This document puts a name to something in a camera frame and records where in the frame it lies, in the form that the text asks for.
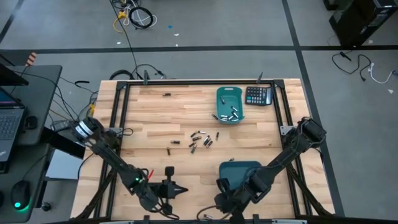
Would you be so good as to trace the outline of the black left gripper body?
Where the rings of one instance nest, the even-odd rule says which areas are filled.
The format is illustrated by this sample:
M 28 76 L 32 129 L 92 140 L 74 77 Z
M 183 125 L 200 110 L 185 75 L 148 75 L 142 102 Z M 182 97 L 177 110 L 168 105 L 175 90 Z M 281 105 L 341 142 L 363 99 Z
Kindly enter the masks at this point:
M 174 186 L 171 183 L 151 183 L 151 189 L 160 198 L 173 199 Z

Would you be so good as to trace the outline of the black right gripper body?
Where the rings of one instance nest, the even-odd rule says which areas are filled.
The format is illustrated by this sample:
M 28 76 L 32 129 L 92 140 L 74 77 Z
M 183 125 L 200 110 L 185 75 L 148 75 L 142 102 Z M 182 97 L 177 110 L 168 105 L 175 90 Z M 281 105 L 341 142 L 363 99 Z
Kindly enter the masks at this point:
M 238 189 L 227 194 L 215 196 L 216 207 L 219 210 L 244 210 L 250 202 L 250 193 L 246 189 Z

